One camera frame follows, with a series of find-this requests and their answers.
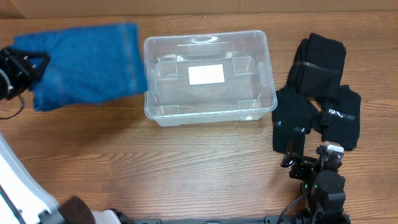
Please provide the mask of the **blue denim jeans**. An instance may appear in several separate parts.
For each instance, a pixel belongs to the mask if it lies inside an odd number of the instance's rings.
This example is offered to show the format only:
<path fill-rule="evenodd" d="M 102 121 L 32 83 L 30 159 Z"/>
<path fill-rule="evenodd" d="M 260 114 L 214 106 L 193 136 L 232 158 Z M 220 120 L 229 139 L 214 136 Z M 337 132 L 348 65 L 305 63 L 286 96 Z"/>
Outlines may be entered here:
<path fill-rule="evenodd" d="M 36 111 L 104 103 L 147 91 L 136 23 L 20 35 L 11 47 L 50 56 L 42 78 L 30 86 Z"/>

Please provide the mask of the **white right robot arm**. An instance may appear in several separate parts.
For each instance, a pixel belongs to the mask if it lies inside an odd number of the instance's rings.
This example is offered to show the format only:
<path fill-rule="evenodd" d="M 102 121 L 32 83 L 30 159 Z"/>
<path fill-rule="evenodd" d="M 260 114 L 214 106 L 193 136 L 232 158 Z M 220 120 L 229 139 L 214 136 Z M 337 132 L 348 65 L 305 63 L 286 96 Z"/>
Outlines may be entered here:
<path fill-rule="evenodd" d="M 280 165 L 291 168 L 289 177 L 302 181 L 300 197 L 283 209 L 276 224 L 351 223 L 343 208 L 346 180 L 338 173 L 344 151 L 338 143 L 325 141 L 316 148 L 316 159 L 295 152 L 293 141 L 289 141 Z"/>

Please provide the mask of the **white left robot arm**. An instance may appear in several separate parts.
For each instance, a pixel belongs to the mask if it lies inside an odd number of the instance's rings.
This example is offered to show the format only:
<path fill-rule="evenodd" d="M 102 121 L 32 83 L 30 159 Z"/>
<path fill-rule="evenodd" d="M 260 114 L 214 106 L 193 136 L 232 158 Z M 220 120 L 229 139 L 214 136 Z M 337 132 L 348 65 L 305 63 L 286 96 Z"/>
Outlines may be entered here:
<path fill-rule="evenodd" d="M 1 49 L 1 99 L 20 98 L 41 79 L 50 62 L 44 52 Z M 59 204 L 28 173 L 4 138 L 1 139 L 1 222 L 40 224 L 123 224 L 118 212 L 94 212 L 77 196 Z"/>

